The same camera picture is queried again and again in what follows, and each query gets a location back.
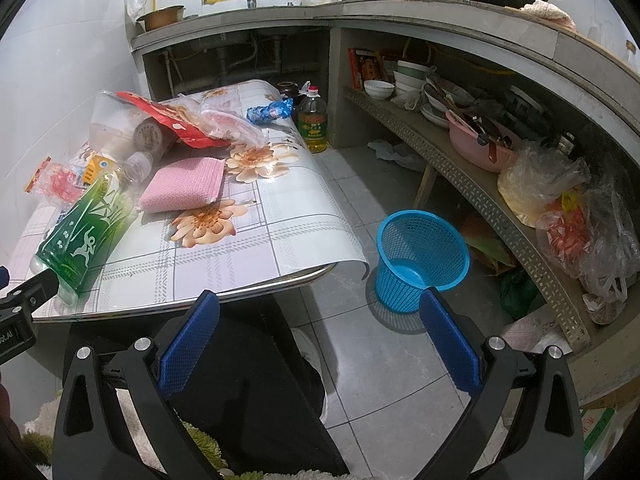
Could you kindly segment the green plastic bottle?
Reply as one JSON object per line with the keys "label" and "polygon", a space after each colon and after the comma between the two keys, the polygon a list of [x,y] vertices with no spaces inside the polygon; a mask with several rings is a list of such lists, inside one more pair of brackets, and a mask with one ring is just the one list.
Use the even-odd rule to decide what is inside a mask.
{"label": "green plastic bottle", "polygon": [[150,153],[135,152],[103,170],[38,247],[32,272],[53,271],[64,304],[77,304],[99,255],[126,228],[153,162]]}

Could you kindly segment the clear plastic container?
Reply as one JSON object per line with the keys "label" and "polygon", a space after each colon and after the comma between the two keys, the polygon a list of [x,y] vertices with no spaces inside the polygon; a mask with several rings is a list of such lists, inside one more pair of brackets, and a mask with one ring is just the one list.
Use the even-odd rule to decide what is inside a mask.
{"label": "clear plastic container", "polygon": [[171,129],[114,92],[96,96],[89,126],[93,151],[118,162],[135,152],[147,152],[158,164],[176,140]]}

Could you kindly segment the floral tablecloth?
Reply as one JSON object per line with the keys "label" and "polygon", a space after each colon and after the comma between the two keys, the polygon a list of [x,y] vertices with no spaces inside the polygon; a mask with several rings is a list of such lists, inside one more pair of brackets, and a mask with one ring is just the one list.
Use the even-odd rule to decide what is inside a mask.
{"label": "floral tablecloth", "polygon": [[[259,79],[222,91],[239,95],[241,115],[250,107],[279,101],[279,91]],[[289,119],[262,130],[263,148],[189,148],[177,136],[142,184],[132,218],[103,249],[77,304],[55,297],[35,312],[44,321],[80,321],[107,315],[159,311],[188,304],[203,290],[218,295],[251,289],[343,261],[363,261],[364,253],[310,151]],[[140,196],[157,170],[193,157],[224,162],[217,199],[204,207],[149,214]],[[12,284],[31,278],[32,257],[67,211],[41,205],[14,249]]]}

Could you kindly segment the cooking oil bottle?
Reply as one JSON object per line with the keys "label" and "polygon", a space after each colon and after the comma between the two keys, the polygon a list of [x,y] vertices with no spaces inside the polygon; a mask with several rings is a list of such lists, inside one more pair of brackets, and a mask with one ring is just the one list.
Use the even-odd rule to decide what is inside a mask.
{"label": "cooking oil bottle", "polygon": [[320,96],[319,88],[311,84],[300,102],[297,112],[297,129],[311,153],[321,153],[328,145],[328,107]]}

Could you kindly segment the blue plastic waste basket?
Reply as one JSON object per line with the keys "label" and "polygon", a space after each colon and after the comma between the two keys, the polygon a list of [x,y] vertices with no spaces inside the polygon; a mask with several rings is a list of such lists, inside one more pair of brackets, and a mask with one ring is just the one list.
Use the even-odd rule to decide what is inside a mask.
{"label": "blue plastic waste basket", "polygon": [[462,235],[446,220],[416,209],[388,216],[376,234],[378,301],[395,313],[419,309],[424,290],[457,287],[469,272],[471,256]]}

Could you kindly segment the perforated metal shelf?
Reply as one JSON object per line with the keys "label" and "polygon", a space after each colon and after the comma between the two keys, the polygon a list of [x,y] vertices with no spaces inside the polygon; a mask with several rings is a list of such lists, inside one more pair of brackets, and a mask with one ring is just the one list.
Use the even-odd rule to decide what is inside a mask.
{"label": "perforated metal shelf", "polygon": [[421,114],[349,87],[344,89],[344,98],[406,142],[457,189],[521,263],[547,300],[572,349],[578,353],[588,348],[592,323],[586,317],[578,281],[552,266],[538,249],[535,230],[518,221],[498,192],[497,176],[459,155],[445,130]]}

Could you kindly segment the brass pot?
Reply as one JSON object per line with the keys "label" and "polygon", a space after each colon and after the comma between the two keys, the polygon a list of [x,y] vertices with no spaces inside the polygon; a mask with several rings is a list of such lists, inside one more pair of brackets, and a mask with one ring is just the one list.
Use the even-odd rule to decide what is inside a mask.
{"label": "brass pot", "polygon": [[137,19],[146,32],[175,24],[183,19],[184,6],[168,6],[144,14]]}

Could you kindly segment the stack of bowls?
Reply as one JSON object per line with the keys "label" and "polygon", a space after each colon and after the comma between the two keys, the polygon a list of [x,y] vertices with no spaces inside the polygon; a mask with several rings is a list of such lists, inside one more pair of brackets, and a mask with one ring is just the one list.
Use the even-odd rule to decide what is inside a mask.
{"label": "stack of bowls", "polygon": [[426,81],[427,72],[427,66],[399,60],[394,70],[396,93],[420,90]]}

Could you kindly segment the red book on shelf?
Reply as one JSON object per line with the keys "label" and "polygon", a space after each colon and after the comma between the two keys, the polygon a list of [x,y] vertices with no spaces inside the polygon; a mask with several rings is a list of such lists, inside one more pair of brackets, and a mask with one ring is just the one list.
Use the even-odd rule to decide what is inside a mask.
{"label": "red book on shelf", "polygon": [[363,48],[347,50],[352,75],[352,88],[362,90],[367,80],[388,81],[382,55]]}

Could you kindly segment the red snack bag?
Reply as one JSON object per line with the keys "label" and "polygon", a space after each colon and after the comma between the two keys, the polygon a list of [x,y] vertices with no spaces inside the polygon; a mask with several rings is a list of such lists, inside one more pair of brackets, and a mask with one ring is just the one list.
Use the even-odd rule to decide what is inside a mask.
{"label": "red snack bag", "polygon": [[228,140],[206,136],[194,116],[182,106],[160,104],[127,91],[116,92],[115,96],[143,110],[162,126],[172,130],[189,148],[204,150],[204,148],[228,148],[230,145]]}

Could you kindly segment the dark jar on floor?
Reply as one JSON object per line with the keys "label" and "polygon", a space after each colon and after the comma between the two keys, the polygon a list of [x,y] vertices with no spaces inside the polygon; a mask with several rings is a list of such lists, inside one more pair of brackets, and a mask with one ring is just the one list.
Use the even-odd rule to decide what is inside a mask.
{"label": "dark jar on floor", "polygon": [[294,81],[280,81],[277,83],[277,89],[282,99],[293,101],[293,106],[296,106],[302,98],[299,85]]}

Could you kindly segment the clear plastic bag red print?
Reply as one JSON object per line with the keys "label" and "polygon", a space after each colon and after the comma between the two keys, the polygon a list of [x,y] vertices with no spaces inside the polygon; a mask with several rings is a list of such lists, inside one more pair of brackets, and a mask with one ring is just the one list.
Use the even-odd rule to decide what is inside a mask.
{"label": "clear plastic bag red print", "polygon": [[209,139],[247,148],[263,148],[268,143],[268,134],[241,115],[235,92],[210,90],[201,96],[179,96],[167,105]]}

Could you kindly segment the pink plastic basin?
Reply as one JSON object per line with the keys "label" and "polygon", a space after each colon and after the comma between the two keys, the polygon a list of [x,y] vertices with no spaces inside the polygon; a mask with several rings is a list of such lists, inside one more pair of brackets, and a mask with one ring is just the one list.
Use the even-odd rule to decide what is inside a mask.
{"label": "pink plastic basin", "polygon": [[522,145],[521,139],[503,125],[497,124],[498,130],[508,136],[513,142],[513,148],[496,147],[496,160],[489,158],[489,145],[480,145],[477,142],[477,132],[471,129],[453,111],[446,111],[449,124],[449,140],[454,150],[471,164],[480,167],[492,174],[498,174],[504,167],[518,157],[516,150]]}

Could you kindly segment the clear plastic bags on shelf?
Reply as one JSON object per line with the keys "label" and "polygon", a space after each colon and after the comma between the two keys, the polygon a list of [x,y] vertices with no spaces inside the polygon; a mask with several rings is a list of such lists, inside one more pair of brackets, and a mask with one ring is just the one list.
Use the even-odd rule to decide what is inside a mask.
{"label": "clear plastic bags on shelf", "polygon": [[497,186],[516,218],[536,231],[542,255],[580,281],[591,321],[613,323],[639,277],[639,239],[613,169],[593,178],[585,159],[525,141]]}

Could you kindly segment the white ceramic bowl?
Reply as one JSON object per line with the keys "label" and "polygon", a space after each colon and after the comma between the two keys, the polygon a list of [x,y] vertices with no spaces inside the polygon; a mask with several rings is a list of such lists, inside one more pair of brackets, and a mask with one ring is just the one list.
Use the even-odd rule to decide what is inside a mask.
{"label": "white ceramic bowl", "polygon": [[384,80],[366,80],[363,83],[363,88],[370,98],[379,101],[389,99],[395,91],[395,86]]}

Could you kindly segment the pink sponge cloth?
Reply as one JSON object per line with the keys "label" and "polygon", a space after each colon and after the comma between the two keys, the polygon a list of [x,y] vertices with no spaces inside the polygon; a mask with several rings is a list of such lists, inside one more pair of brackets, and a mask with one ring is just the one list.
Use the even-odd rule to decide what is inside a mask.
{"label": "pink sponge cloth", "polygon": [[224,162],[213,157],[178,160],[157,170],[140,196],[139,207],[149,214],[184,211],[213,203],[224,178]]}

